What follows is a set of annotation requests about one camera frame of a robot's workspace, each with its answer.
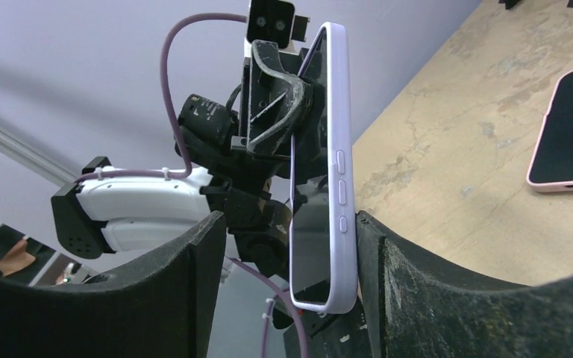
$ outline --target phone side button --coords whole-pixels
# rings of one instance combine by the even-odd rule
[[[345,190],[345,181],[340,180],[339,181],[339,186],[338,186],[338,190],[339,192],[338,197],[339,197],[339,205],[344,206],[345,205],[345,201],[346,201],[346,190]]]
[[[337,171],[341,174],[345,174],[345,154],[344,151],[337,151]]]
[[[339,231],[341,233],[348,232],[348,220],[345,218],[345,216],[339,217]]]

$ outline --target cable clip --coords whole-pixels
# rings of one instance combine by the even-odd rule
[[[163,172],[163,179],[170,181],[170,168],[162,168],[161,171]]]
[[[97,166],[93,172],[98,176],[98,180],[102,180],[102,179],[103,179],[103,177],[102,177],[102,167]]]

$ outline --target white wall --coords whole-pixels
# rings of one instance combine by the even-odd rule
[[[295,0],[297,13],[311,17],[309,43],[325,21],[348,29],[354,139],[479,2]],[[0,125],[74,172],[97,155],[124,168],[182,167],[160,97],[163,39],[185,16],[245,14],[247,6],[248,0],[0,0]],[[240,80],[244,33],[244,25],[224,22],[182,32],[169,65],[178,107],[192,92],[226,101]],[[0,155],[0,220],[55,248],[49,198],[56,190]],[[104,270],[134,256],[88,264]],[[220,315],[226,320],[230,311],[236,310]]]

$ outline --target pink smartphone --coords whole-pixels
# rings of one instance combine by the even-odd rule
[[[573,191],[573,71],[554,88],[527,182],[537,192]]]

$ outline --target table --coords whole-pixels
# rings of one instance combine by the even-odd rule
[[[354,145],[357,209],[482,274],[528,285],[573,274],[573,192],[525,181],[573,69],[566,5],[483,1]]]

